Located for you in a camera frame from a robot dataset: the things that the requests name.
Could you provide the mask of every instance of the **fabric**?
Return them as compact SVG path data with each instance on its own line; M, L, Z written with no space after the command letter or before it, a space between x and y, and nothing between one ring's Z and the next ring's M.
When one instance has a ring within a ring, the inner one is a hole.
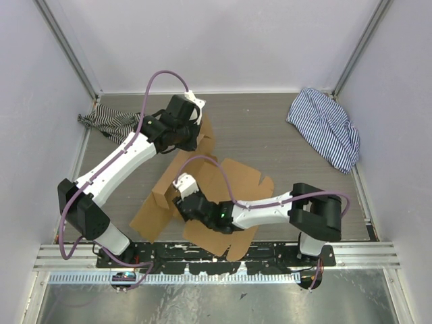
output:
M78 115L78 121L86 128L97 128L117 144L121 144L128 137L139 120L140 113L117 111L101 104L85 117Z
M287 122L336 169L349 173L356 164L358 131L344 109L322 92L303 89L292 103Z

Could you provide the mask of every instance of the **flattened cardboard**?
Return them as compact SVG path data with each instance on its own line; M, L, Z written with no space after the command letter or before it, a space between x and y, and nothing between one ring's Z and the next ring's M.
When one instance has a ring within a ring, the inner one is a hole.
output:
M211 156L214 146L213 129L209 118L204 115L197 150L195 152L180 151L175 156L130 223L130 226L143 238L154 242L173 218L182 220L172 203L172 199L178 193L171 183L180 167L195 155L206 155L216 161L216 158ZM227 174L235 199L257 200L273 195L272 179L265 177L260 183L260 171L232 159L224 159L221 166ZM222 173L211 162L204 159L194 160L185 167L183 172L191 174L196 179L200 189L209 200L216 203L230 200ZM184 226L183 237L217 256L221 256L229 248L227 260L237 261L246 254L257 229L258 227L252 227L227 235L208 229L199 221L188 221Z

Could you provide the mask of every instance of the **gray floor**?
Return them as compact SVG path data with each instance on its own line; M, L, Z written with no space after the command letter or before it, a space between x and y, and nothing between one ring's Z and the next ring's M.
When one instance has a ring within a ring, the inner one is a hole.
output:
M171 96L153 95L147 113L165 108ZM205 111L215 131L215 155L229 157L260 170L275 182L274 194L288 191L293 183L305 182L324 190L338 190L352 197L352 207L342 221L344 240L368 240L364 216L358 203L354 180L334 169L286 123L286 115L296 94L206 94ZM101 103L122 111L139 111L142 96L105 96ZM92 131L80 174L100 163L116 144L98 131ZM176 153L159 155L141 165L111 195L103 210L112 222L132 240L142 238L129 226L151 188ZM296 240L297 229L289 224L261 226L256 240ZM66 228L65 239L77 232ZM160 240L182 240L182 224L172 221Z

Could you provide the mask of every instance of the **gray surface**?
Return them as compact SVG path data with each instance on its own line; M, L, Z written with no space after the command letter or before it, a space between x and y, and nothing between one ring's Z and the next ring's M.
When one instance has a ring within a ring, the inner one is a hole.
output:
M72 308L69 305L88 306ZM312 293L295 283L49 285L38 324L397 323L382 270L328 270Z
M351 175L344 175L326 162L301 137L297 129L286 123L286 115L296 94L208 94L205 106L215 131L215 155L235 159L260 170L275 182L274 194L288 191L293 183L305 182L325 190L340 190L352 197L352 207L343 220L343 239L369 239L365 221L356 198ZM154 95L148 112L165 108L170 96ZM102 103L108 107L137 111L141 96L106 96ZM116 145L100 132L92 131L84 156L81 174L100 163ZM114 224L133 240L142 238L129 227L175 153L159 155L141 165L111 195L104 211ZM298 231L289 224L261 226L257 240L297 240ZM67 229L66 240L75 239L74 229ZM182 224L172 221L160 235L160 240L182 240Z
M76 115L92 100L33 1L2 1L0 30L0 323L20 323L82 140Z
M432 1L394 1L340 100L360 132L374 222L394 242L419 323L432 318Z

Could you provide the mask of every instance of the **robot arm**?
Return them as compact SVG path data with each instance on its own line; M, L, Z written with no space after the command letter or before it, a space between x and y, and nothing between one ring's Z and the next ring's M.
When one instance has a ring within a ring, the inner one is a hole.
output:
M72 204L66 220L87 240L99 243L114 255L125 253L127 255L121 259L129 261L133 257L133 252L127 251L129 238L110 222L101 207L139 165L157 153L166 153L170 146L194 151L204 105L203 100L197 99L192 91L188 91L184 97L174 95L167 109L146 116L141 129L131 132L125 142L93 170L74 183L64 179L58 185L60 213L78 189L89 184ZM128 146L136 132L139 132L138 136ZM92 180L95 174L100 175Z
M241 201L209 202L195 179L183 173L173 186L180 197L174 203L185 221L198 220L208 228L230 234L252 226L291 223L302 233L300 255L317 257L326 242L341 240L341 199L338 196L315 196L292 202L294 197L322 191L307 184L294 184L292 191L273 198Z

